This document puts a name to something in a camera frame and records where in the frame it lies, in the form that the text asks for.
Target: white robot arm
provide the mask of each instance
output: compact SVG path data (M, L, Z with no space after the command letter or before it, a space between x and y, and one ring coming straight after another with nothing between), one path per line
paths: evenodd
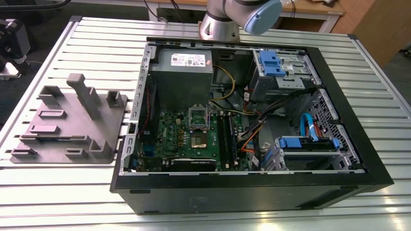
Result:
M208 0L207 13L200 25L200 39L239 41L239 26L251 35L263 34L275 24L283 4L289 1Z

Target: slotted aluminum surface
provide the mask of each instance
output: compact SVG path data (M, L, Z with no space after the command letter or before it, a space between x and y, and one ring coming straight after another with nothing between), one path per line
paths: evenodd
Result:
M410 230L411 120L398 95L362 45L346 35L271 30L263 36L243 31L243 42L317 47L366 128L395 185L363 193L329 208L308 211L137 216L108 191L113 165L13 164L8 150L28 127L40 104L43 85L65 84L83 73L97 91L120 90L129 99L145 37L197 38L189 24L83 18L69 22L12 116L0 132L0 228L65 230Z

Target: sticker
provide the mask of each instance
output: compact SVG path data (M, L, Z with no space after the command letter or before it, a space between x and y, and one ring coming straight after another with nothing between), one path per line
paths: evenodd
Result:
M249 93L244 92L244 100L248 102L249 101Z
M197 66L205 67L205 55L203 54L172 54L172 66Z
M267 149L267 148L269 148L269 146L271 146L271 144L265 142L261 149Z
M343 12L328 11L328 14L343 14Z
M252 157L252 163L257 166L259 165L259 160L256 158L256 156Z
M293 70L293 68L292 68L291 65L283 65L283 69L284 69L284 70Z

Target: power supply label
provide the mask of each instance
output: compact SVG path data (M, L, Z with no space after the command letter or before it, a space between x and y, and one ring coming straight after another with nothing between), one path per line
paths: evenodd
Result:
M172 54L172 66L197 66L205 67L205 55L203 54Z

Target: motherboard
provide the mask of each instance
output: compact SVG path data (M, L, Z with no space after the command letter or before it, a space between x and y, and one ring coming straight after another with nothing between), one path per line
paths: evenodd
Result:
M241 117L231 113L161 112L155 144L141 144L140 171L247 171L249 160L237 154Z

